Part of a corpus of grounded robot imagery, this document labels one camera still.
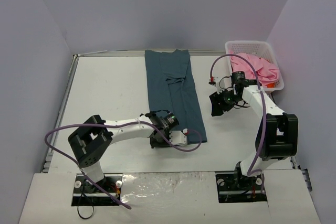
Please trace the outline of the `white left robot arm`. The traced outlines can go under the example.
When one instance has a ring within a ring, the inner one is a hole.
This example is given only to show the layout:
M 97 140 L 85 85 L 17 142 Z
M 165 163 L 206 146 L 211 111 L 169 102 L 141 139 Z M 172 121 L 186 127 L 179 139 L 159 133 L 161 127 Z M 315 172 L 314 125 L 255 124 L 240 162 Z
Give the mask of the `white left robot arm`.
M 171 112 L 165 117 L 149 112 L 135 119 L 119 121 L 106 121 L 99 115 L 93 115 L 85 123 L 89 126 L 78 127 L 69 135 L 68 142 L 79 168 L 88 176 L 87 186 L 93 191 L 101 191 L 106 185 L 100 158 L 111 144 L 148 138 L 152 148 L 168 146 L 160 133 L 169 139 L 172 129 L 179 125 Z

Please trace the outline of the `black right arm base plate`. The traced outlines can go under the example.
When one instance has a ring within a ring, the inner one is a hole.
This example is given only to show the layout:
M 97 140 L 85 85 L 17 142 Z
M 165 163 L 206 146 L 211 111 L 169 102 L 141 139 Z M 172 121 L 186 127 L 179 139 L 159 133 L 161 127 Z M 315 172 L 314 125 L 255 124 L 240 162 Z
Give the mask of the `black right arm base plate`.
M 262 189 L 262 178 L 243 177 L 238 181 L 232 172 L 216 173 L 218 202 L 221 204 L 230 203 L 252 203 L 267 202 L 265 189 Z

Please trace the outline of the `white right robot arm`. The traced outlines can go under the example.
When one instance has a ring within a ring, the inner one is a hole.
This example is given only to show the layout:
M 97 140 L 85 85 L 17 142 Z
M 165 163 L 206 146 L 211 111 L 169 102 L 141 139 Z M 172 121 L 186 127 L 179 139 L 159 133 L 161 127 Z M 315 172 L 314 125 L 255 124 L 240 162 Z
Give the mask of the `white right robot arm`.
M 298 118 L 280 109 L 258 84 L 257 80 L 246 79 L 242 71 L 231 76 L 232 86 L 223 88 L 221 81 L 211 77 L 209 84 L 216 91 L 209 96 L 211 116 L 221 116 L 239 102 L 247 104 L 260 119 L 260 125 L 252 154 L 236 165 L 233 183 L 244 189 L 251 184 L 252 178 L 262 174 L 277 161 L 294 156 L 298 147 Z

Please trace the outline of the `teal blue t-shirt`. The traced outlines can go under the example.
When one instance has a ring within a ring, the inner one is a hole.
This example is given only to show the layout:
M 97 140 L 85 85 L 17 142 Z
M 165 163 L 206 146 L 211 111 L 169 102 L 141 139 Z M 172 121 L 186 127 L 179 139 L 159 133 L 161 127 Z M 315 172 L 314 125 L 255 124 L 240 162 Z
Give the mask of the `teal blue t-shirt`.
M 207 142 L 188 50 L 145 51 L 148 101 L 151 111 L 172 112 L 179 125 L 175 131 L 191 130 L 187 142 Z

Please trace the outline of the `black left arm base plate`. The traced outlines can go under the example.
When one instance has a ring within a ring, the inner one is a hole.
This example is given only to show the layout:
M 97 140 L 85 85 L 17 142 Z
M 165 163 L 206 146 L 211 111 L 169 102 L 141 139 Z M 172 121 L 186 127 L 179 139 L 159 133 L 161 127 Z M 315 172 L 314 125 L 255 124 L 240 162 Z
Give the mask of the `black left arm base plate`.
M 121 174 L 106 174 L 105 179 L 97 184 L 106 190 L 113 197 L 120 200 L 121 186 L 122 186 L 122 176 Z M 113 201 L 106 193 L 102 192 L 100 189 L 90 184 L 87 179 L 78 174 L 75 179 L 72 201 L 71 205 L 73 207 L 77 206 L 118 206 L 119 204 Z

